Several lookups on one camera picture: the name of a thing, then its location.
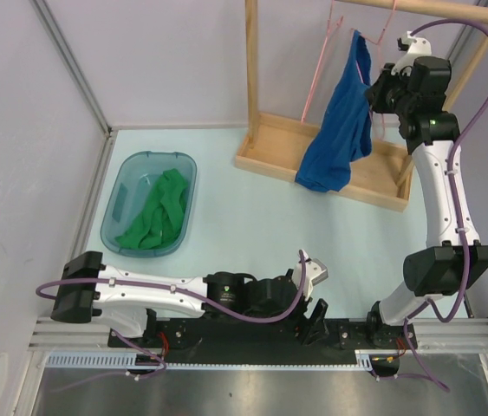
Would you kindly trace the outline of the green tank top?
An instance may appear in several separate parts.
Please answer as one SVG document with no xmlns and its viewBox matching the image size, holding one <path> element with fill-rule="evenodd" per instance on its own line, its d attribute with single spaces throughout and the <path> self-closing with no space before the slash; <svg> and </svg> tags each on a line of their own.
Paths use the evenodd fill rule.
<svg viewBox="0 0 488 416">
<path fill-rule="evenodd" d="M 115 238 L 125 250 L 159 250 L 173 245 L 185 219 L 188 181 L 179 170 L 163 171 L 149 192 L 141 212 Z"/>
</svg>

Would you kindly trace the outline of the blue tank top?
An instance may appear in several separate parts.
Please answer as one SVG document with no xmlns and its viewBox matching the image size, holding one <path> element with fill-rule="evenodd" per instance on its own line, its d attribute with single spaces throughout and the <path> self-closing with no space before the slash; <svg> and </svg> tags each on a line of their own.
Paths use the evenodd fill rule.
<svg viewBox="0 0 488 416">
<path fill-rule="evenodd" d="M 371 154 L 372 121 L 365 96 L 370 72 L 366 39 L 356 30 L 320 130 L 296 172 L 297 184 L 314 192 L 338 192 L 351 180 L 351 164 Z"/>
</svg>

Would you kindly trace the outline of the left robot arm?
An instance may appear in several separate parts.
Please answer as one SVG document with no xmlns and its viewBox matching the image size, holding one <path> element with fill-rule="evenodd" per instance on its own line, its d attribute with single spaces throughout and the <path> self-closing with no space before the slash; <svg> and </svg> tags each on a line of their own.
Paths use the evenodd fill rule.
<svg viewBox="0 0 488 416">
<path fill-rule="evenodd" d="M 64 265 L 51 318 L 86 324 L 92 320 L 145 347 L 158 335 L 154 312 L 179 313 L 193 320 L 226 319 L 275 324 L 302 315 L 313 288 L 329 276 L 327 267 L 305 252 L 284 276 L 258 280 L 246 273 L 216 272 L 171 278 L 129 272 L 86 251 Z"/>
</svg>

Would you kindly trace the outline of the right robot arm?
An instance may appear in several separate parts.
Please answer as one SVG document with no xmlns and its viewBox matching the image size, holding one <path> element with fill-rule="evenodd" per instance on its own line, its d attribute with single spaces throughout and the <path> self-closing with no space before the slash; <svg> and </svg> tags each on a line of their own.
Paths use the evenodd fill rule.
<svg viewBox="0 0 488 416">
<path fill-rule="evenodd" d="M 426 248 L 404 260 L 403 283 L 368 313 L 366 340 L 374 348 L 401 346 L 410 338 L 408 321 L 453 296 L 448 315 L 434 312 L 448 323 L 466 290 L 488 269 L 488 245 L 481 244 L 470 219 L 461 177 L 459 123 L 443 108 L 451 75 L 450 62 L 434 56 L 387 63 L 365 93 L 374 112 L 399 119 L 420 176 L 427 225 Z"/>
</svg>

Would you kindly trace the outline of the pink wire hanger with blue top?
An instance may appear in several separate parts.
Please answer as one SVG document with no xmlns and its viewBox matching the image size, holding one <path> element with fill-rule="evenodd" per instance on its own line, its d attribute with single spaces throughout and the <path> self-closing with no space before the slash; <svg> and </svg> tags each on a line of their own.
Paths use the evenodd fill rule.
<svg viewBox="0 0 488 416">
<path fill-rule="evenodd" d="M 378 71 L 381 71 L 382 70 L 382 67 L 383 67 L 382 44 L 384 42 L 384 37 L 385 37 L 385 34 L 387 33 L 387 29 L 391 25 L 391 22 L 392 22 L 392 20 L 394 18 L 394 14 L 396 12 L 397 4 L 398 4 L 398 1 L 397 0 L 393 0 L 393 2 L 392 2 L 392 9 L 390 11 L 390 14 L 388 15 L 388 18 L 387 18 L 387 20 L 386 20 L 383 28 L 381 29 L 381 32 L 380 32 L 380 34 L 379 34 L 379 36 L 378 36 L 377 39 L 373 40 L 372 38 L 369 38 L 368 36 L 363 35 L 355 27 L 352 27 L 349 30 L 351 33 L 354 33 L 355 31 L 358 31 L 360 33 L 360 35 L 366 40 L 366 42 L 371 43 L 371 44 L 373 44 L 375 46 L 375 51 L 376 51 L 376 68 L 378 69 Z M 385 120 L 385 116 L 384 115 L 381 115 L 380 116 L 380 121 L 378 123 L 376 123 L 374 121 L 374 113 L 373 112 L 370 112 L 369 113 L 369 116 L 370 116 L 370 120 L 372 121 L 372 125 L 373 125 L 374 138 L 376 140 L 384 141 L 386 139 L 386 126 L 387 126 L 386 120 Z"/>
</svg>

